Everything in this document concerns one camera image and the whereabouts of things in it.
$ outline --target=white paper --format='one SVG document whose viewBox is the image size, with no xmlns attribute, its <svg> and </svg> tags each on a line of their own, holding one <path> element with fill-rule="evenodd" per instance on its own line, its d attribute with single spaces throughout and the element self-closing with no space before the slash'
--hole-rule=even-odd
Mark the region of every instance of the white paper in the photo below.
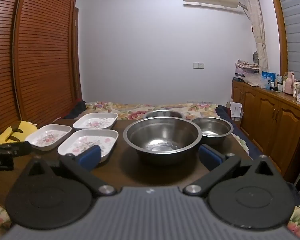
<svg viewBox="0 0 300 240">
<path fill-rule="evenodd" d="M 241 109 L 242 109 L 242 104 L 231 102 L 230 103 L 231 117 L 240 117 Z"/>
</svg>

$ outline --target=gray ribbed base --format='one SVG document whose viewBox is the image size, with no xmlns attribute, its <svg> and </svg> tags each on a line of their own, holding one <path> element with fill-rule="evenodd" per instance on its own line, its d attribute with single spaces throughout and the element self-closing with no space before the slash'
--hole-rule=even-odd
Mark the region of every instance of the gray ribbed base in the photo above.
<svg viewBox="0 0 300 240">
<path fill-rule="evenodd" d="M 1 240 L 296 240 L 286 227 L 267 232 L 219 221 L 198 197 L 177 187 L 124 187 L 102 197 L 79 221 L 39 231 L 15 225 Z"/>
</svg>

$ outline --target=wall switch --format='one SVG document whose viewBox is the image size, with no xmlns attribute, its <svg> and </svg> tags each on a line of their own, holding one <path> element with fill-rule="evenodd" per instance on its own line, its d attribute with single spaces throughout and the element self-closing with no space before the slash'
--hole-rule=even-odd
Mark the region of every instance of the wall switch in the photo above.
<svg viewBox="0 0 300 240">
<path fill-rule="evenodd" d="M 193 63 L 193 68 L 204 68 L 203 63 Z"/>
</svg>

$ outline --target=black fabric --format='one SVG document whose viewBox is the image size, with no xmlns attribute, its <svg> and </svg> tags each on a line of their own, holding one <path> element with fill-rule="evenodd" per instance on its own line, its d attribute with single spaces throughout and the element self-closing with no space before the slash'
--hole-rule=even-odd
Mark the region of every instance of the black fabric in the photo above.
<svg viewBox="0 0 300 240">
<path fill-rule="evenodd" d="M 294 205 L 295 206 L 300 206 L 300 192 L 298 192 L 297 188 L 295 187 L 295 185 L 293 185 L 292 183 L 287 182 L 288 187 L 293 195 L 293 199 L 294 199 Z"/>
<path fill-rule="evenodd" d="M 260 150 L 248 139 L 248 137 L 235 125 L 234 121 L 227 114 L 227 108 L 225 106 L 219 106 L 216 108 L 217 115 L 220 118 L 229 121 L 233 125 L 233 133 L 239 136 L 242 140 L 244 140 L 249 148 L 249 155 L 254 160 L 258 158 L 262 153 Z"/>
<path fill-rule="evenodd" d="M 74 109 L 72 109 L 70 113 L 62 119 L 74 119 L 78 117 L 78 115 L 81 114 L 84 110 L 86 110 L 86 102 L 80 101 L 75 105 Z"/>
</svg>

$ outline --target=pink thermos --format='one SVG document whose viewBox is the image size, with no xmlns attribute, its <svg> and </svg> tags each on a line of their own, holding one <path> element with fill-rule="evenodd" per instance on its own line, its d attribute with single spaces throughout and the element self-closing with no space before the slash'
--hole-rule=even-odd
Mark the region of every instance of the pink thermos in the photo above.
<svg viewBox="0 0 300 240">
<path fill-rule="evenodd" d="M 284 86 L 284 92 L 286 94 L 293 94 L 293 83 L 294 83 L 294 74 L 292 72 L 288 72 L 288 78 L 286 80 L 286 84 Z"/>
</svg>

